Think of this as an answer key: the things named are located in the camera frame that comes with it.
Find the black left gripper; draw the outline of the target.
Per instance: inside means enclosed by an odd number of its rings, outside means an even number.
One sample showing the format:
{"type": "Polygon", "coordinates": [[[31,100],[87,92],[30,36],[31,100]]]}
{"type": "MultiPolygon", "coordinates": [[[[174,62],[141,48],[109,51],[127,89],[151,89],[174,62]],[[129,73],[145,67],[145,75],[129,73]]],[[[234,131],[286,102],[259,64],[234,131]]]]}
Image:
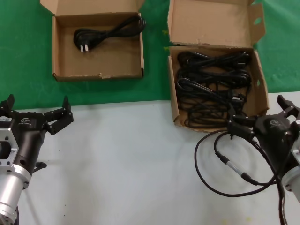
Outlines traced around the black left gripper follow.
{"type": "Polygon", "coordinates": [[[14,164],[26,169],[30,174],[35,169],[39,152],[44,143],[46,131],[55,135],[74,121],[71,105],[65,96],[60,109],[45,112],[16,112],[12,108],[15,97],[10,94],[0,103],[0,116],[13,118],[16,124],[18,152],[14,164]]]}

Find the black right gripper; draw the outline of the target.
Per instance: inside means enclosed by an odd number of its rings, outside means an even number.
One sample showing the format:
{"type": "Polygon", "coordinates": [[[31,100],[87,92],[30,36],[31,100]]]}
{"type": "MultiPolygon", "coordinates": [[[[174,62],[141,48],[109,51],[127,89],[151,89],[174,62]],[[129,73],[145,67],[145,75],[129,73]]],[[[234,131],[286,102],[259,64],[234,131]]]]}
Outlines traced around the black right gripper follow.
{"type": "Polygon", "coordinates": [[[247,141],[251,141],[256,136],[271,165],[278,172],[279,178],[283,178],[288,171],[298,165],[291,150],[300,136],[300,125],[297,123],[300,120],[300,108],[282,95],[278,95],[277,103],[282,112],[257,119],[237,115],[234,107],[229,104],[227,131],[231,136],[235,135],[247,141]],[[288,120],[291,115],[296,121],[288,120]]]}

